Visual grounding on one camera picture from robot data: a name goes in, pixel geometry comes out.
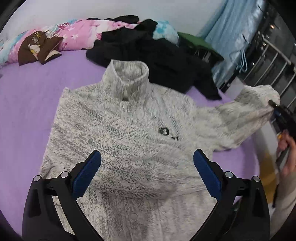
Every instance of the yellow fabric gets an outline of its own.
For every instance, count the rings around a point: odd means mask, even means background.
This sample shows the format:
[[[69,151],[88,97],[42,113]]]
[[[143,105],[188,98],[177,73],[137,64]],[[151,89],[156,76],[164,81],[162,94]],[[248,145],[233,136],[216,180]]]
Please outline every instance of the yellow fabric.
[[[272,203],[277,181],[273,160],[268,152],[264,154],[264,158],[260,162],[260,179],[265,191],[267,202]]]

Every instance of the mattress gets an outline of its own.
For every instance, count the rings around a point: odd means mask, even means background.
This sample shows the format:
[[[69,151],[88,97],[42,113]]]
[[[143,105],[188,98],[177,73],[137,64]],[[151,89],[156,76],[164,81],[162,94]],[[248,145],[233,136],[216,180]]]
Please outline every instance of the mattress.
[[[0,210],[19,234],[32,179],[38,174],[51,125],[65,87],[75,89],[101,80],[105,68],[85,57],[85,51],[64,51],[45,65],[39,62],[0,69]],[[209,101],[196,88],[188,93],[199,106],[231,101]],[[213,161],[237,177],[259,175],[253,141],[248,138],[232,150],[215,152]]]

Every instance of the floral blanket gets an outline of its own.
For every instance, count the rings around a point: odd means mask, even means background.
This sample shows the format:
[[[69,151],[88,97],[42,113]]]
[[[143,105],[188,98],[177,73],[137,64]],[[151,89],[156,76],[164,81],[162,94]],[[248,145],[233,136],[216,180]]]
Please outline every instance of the floral blanket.
[[[45,26],[28,30],[16,36],[14,39],[0,44],[0,66],[17,62],[18,51],[24,39],[35,31],[43,31],[51,38],[63,37],[59,51],[91,49],[94,41],[101,40],[102,32],[112,31],[118,28],[133,29],[137,24],[113,22],[110,20],[70,20],[66,23]],[[153,34],[154,39],[166,38],[170,42],[178,43],[178,34],[168,21],[158,21]]]

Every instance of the human hand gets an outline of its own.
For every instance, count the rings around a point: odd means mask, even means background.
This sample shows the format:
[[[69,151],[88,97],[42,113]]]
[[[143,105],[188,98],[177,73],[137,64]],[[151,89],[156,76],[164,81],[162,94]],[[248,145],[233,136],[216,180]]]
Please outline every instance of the human hand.
[[[281,151],[284,151],[287,147],[290,147],[289,155],[285,166],[283,167],[280,175],[281,178],[288,176],[290,173],[296,171],[296,143],[294,139],[289,135],[288,131],[285,130],[282,133],[276,154],[278,155]]]

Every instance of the person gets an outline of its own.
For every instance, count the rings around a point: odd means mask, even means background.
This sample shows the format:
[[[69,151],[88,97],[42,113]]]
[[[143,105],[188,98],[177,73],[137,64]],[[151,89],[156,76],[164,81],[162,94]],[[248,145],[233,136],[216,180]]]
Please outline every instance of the person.
[[[277,147],[277,155],[290,147],[288,158],[280,172],[280,182],[276,199],[275,211],[271,216],[271,238],[280,230],[296,204],[296,142],[283,131]]]

